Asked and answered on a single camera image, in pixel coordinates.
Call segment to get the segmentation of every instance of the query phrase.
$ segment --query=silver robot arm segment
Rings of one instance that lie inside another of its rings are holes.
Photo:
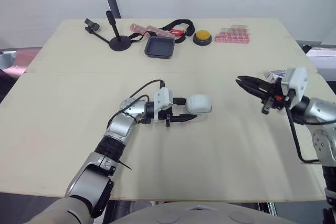
[[[134,101],[134,98],[125,99],[120,109]],[[127,112],[115,115],[95,151],[90,153],[70,182],[65,197],[54,202],[29,223],[87,224],[93,223],[93,218],[102,214],[113,188],[110,176],[113,176],[120,162],[137,121],[146,115],[145,104],[145,101],[139,100]]]

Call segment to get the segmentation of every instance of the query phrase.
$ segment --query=red item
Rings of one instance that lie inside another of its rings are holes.
[[[171,29],[169,32],[175,36],[181,36],[182,34],[184,34],[184,30],[177,29]]]

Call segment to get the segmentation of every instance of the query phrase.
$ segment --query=black cable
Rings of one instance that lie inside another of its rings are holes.
[[[295,130],[295,126],[294,126],[292,113],[291,113],[290,108],[288,106],[285,106],[285,109],[286,109],[290,129],[292,130],[292,135],[293,135],[293,139],[294,139],[294,143],[295,143],[295,147],[296,147],[296,151],[298,153],[299,159],[302,162],[304,162],[305,164],[311,164],[311,163],[319,162],[318,159],[311,159],[311,160],[303,159],[302,154],[301,154],[301,150],[300,150],[300,144],[299,144],[298,136],[296,135],[296,130]]]
[[[148,83],[146,83],[144,86],[142,86],[141,88],[139,88],[138,90],[136,90],[136,92],[134,92],[133,94],[131,94],[130,97],[133,97],[135,96],[137,93],[139,93],[141,90],[143,90],[145,87],[147,87],[149,84],[152,84],[154,82],[160,82],[160,88],[164,87],[164,81],[163,80],[160,80],[160,79],[157,79],[157,80],[153,80],[153,81],[150,81]]]
[[[333,120],[333,121],[326,121],[326,122],[318,122],[318,123],[310,123],[310,122],[306,122],[304,124],[307,124],[307,125],[325,125],[325,124],[332,124],[332,123],[336,123],[336,120]]]
[[[109,127],[110,123],[112,122],[112,120],[117,116],[119,115],[120,113],[124,112],[126,109],[132,107],[136,102],[138,102],[141,98],[143,97],[147,97],[147,101],[149,101],[149,96],[147,94],[143,94],[141,96],[139,96],[138,98],[136,98],[133,102],[130,103],[130,105],[126,106],[125,108],[123,108],[122,110],[119,110],[116,114],[114,114],[110,120],[107,122],[107,127]]]

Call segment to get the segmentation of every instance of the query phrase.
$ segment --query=gray floor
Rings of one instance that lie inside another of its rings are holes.
[[[0,223],[25,223],[55,200],[57,198],[0,193]]]
[[[22,224],[29,221],[53,203],[57,198],[0,193],[0,223]],[[325,201],[278,202],[278,216],[299,224],[322,223]]]

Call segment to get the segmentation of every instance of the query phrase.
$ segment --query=yellow button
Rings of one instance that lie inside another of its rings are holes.
[[[196,33],[196,38],[199,40],[207,40],[210,38],[210,33],[206,30],[199,30]]]

